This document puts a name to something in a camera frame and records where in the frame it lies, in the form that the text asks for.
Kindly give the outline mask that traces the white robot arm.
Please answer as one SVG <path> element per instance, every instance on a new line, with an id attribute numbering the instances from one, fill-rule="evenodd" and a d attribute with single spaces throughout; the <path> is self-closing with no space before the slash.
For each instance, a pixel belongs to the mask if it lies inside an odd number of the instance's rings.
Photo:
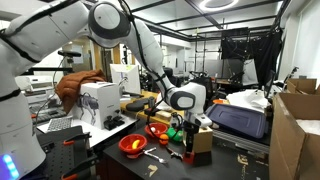
<path id="1" fill-rule="evenodd" d="M 132 17 L 127 4 L 100 1 L 88 8 L 80 0 L 52 2 L 15 18 L 0 32 L 0 169 L 1 180 L 18 180 L 46 159 L 36 135 L 26 97 L 15 78 L 66 43 L 86 36 L 99 46 L 126 45 L 151 74 L 163 100 L 185 112 L 185 121 L 206 127 L 204 86 L 173 85 L 163 68 L 159 43 L 143 21 Z"/>

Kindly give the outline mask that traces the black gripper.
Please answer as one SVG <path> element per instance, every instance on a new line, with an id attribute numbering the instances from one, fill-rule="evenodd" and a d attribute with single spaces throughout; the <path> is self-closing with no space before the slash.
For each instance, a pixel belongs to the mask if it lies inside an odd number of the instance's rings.
<path id="1" fill-rule="evenodd" d="M 185 153 L 195 153 L 193 143 L 194 135 L 198 132 L 200 127 L 207 127 L 212 124 L 212 121 L 203 113 L 196 114 L 189 111 L 185 112 L 183 127 L 186 132 Z"/>

